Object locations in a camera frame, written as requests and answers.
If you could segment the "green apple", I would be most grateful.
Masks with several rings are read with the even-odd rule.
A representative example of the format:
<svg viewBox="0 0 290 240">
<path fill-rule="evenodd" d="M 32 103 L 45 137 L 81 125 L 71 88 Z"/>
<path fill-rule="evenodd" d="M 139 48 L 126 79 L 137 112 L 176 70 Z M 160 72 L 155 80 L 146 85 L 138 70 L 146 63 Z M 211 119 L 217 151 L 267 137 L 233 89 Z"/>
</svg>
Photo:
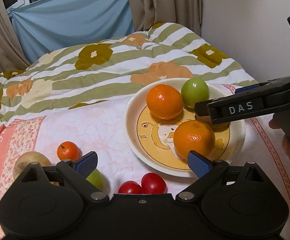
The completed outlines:
<svg viewBox="0 0 290 240">
<path fill-rule="evenodd" d="M 95 169 L 91 174 L 86 178 L 88 182 L 90 182 L 93 186 L 102 190 L 104 187 L 103 177 L 99 170 Z"/>
<path fill-rule="evenodd" d="M 210 91 L 206 82 L 198 77 L 187 80 L 182 88 L 181 95 L 184 105 L 193 109 L 197 102 L 206 101 L 210 97 Z"/>
</svg>

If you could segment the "small mandarin front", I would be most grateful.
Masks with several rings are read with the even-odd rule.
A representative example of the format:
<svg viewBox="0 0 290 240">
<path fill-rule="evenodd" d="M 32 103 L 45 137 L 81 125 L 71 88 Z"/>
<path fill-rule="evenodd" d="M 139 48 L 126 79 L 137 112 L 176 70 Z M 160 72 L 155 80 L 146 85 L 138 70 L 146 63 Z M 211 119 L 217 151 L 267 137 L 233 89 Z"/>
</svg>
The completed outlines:
<svg viewBox="0 0 290 240">
<path fill-rule="evenodd" d="M 80 149 L 75 143 L 65 141 L 58 146 L 57 156 L 60 160 L 70 159 L 75 161 L 80 157 Z"/>
</svg>

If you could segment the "large orange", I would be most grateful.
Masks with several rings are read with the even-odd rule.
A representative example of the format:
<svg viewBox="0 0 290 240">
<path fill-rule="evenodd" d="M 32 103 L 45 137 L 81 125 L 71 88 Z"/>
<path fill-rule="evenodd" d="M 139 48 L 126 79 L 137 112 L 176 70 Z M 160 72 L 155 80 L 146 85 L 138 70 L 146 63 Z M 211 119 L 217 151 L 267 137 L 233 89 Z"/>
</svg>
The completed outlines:
<svg viewBox="0 0 290 240">
<path fill-rule="evenodd" d="M 177 127 L 173 135 L 173 142 L 177 153 L 187 160 L 190 151 L 210 158 L 215 145 L 214 131 L 208 124 L 197 120 L 183 122 Z"/>
<path fill-rule="evenodd" d="M 150 89 L 146 97 L 147 107 L 157 118 L 173 119 L 183 109 L 183 100 L 180 92 L 169 85 L 156 85 Z"/>
</svg>

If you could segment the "large red yellow apple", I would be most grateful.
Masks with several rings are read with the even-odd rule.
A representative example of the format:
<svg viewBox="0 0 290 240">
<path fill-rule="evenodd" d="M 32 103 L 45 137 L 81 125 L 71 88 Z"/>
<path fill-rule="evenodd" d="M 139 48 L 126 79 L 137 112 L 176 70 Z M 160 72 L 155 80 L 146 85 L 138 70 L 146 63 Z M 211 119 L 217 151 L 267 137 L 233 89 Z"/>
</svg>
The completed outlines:
<svg viewBox="0 0 290 240">
<path fill-rule="evenodd" d="M 22 154 L 16 161 L 13 169 L 13 178 L 16 180 L 21 172 L 32 162 L 38 162 L 41 166 L 51 166 L 50 160 L 43 154 L 31 151 Z"/>
</svg>

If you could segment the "red cherry tomato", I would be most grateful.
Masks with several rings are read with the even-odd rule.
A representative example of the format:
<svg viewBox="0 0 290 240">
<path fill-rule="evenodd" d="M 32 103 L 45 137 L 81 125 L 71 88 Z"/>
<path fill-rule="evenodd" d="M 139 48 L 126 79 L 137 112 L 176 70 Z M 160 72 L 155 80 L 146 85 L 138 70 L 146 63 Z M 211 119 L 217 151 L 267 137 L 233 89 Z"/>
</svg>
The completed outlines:
<svg viewBox="0 0 290 240">
<path fill-rule="evenodd" d="M 142 187 L 135 181 L 124 182 L 118 189 L 119 194 L 141 194 Z"/>
<path fill-rule="evenodd" d="M 147 173 L 141 180 L 142 194 L 164 194 L 167 191 L 165 181 L 155 173 Z"/>
</svg>

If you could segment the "large orange front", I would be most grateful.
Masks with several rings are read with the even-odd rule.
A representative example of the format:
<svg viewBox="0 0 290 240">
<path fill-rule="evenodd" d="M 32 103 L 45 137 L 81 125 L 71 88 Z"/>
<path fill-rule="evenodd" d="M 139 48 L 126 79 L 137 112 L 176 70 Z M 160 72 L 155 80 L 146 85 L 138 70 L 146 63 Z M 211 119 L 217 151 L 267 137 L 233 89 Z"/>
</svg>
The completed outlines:
<svg viewBox="0 0 290 240">
<path fill-rule="evenodd" d="M 146 97 L 147 107 L 157 118 L 173 119 L 183 109 L 183 100 L 180 92 L 169 85 L 156 85 L 150 89 Z"/>
</svg>

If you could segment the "brown kiwi with sticker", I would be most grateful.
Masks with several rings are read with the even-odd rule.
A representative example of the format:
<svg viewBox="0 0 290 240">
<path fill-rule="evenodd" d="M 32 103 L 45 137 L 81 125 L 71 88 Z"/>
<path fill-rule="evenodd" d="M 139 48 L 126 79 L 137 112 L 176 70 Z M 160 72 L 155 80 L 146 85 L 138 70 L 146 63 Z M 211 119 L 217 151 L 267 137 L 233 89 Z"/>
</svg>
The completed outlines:
<svg viewBox="0 0 290 240">
<path fill-rule="evenodd" d="M 221 132 L 224 131 L 226 129 L 229 128 L 230 123 L 226 122 L 226 123 L 222 123 L 222 124 L 212 124 L 211 118 L 210 116 L 199 116 L 199 115 L 195 115 L 195 119 L 199 122 L 204 122 L 206 124 L 208 124 L 208 126 L 210 126 L 215 132 Z"/>
</svg>

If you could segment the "pink floral cloth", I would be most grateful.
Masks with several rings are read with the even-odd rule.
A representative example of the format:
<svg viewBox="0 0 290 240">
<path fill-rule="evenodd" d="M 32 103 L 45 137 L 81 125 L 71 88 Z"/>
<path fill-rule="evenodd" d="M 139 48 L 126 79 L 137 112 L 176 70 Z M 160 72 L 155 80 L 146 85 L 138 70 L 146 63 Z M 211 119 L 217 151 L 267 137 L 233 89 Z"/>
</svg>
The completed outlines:
<svg viewBox="0 0 290 240">
<path fill-rule="evenodd" d="M 44 114 L 37 118 L 18 118 L 0 127 L 0 199 L 13 183 L 17 159 L 26 152 L 36 151 L 51 163 L 58 162 L 57 147 L 65 141 L 74 142 L 82 153 L 98 154 L 98 170 L 107 194 L 114 194 L 128 180 L 140 182 L 152 168 L 133 153 L 125 135 L 125 111 L 129 98 L 96 103 Z M 248 119 L 244 129 L 232 124 L 216 133 L 215 158 L 223 159 L 227 150 L 240 146 L 233 165 L 255 161 L 279 189 L 290 210 L 290 161 L 281 141 L 283 132 L 271 129 L 270 116 Z M 0 227 L 0 239 L 4 236 Z M 282 231 L 290 239 L 290 211 Z"/>
</svg>

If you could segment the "cream cartoon bear plate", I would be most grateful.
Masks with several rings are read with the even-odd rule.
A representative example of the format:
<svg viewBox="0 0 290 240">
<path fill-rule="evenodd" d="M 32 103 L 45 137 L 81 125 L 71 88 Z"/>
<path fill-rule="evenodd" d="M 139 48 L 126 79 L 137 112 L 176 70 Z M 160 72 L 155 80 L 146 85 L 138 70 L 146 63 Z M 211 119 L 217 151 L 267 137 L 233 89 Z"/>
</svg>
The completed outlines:
<svg viewBox="0 0 290 240">
<path fill-rule="evenodd" d="M 183 107 L 180 114 L 165 120 L 148 108 L 152 88 L 181 90 L 186 78 L 156 81 L 137 92 L 127 104 L 123 130 L 134 154 L 149 167 L 176 177 L 193 177 L 188 166 L 190 150 L 213 160 L 231 163 L 243 147 L 245 122 L 232 121 L 212 125 L 208 118 L 198 118 L 195 111 Z"/>
</svg>

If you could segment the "green striped floral quilt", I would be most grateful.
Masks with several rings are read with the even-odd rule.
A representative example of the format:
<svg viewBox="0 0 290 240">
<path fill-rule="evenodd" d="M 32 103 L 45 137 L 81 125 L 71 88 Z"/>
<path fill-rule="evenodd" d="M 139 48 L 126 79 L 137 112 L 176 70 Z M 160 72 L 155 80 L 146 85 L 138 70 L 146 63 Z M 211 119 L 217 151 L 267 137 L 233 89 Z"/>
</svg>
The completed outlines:
<svg viewBox="0 0 290 240">
<path fill-rule="evenodd" d="M 176 23 L 49 52 L 26 70 L 0 73 L 0 127 L 138 92 L 175 77 L 255 83 L 242 66 Z"/>
</svg>

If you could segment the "right beige curtain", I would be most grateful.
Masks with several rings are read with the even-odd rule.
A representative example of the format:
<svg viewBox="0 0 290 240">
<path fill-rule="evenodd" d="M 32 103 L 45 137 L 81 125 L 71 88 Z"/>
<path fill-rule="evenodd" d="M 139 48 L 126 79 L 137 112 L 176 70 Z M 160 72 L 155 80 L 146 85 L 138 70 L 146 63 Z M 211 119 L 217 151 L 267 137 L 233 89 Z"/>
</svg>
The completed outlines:
<svg viewBox="0 0 290 240">
<path fill-rule="evenodd" d="M 200 35 L 202 0 L 129 0 L 135 31 L 157 23 L 178 23 Z"/>
</svg>

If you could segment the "blue hanging sheet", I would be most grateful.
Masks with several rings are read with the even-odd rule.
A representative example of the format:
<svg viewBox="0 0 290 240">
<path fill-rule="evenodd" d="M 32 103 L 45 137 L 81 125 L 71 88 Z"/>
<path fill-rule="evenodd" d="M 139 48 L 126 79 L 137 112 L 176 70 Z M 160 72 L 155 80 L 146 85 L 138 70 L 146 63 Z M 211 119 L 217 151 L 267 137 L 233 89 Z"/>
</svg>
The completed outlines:
<svg viewBox="0 0 290 240">
<path fill-rule="evenodd" d="M 128 0 L 40 0 L 11 11 L 26 59 L 134 32 Z"/>
</svg>

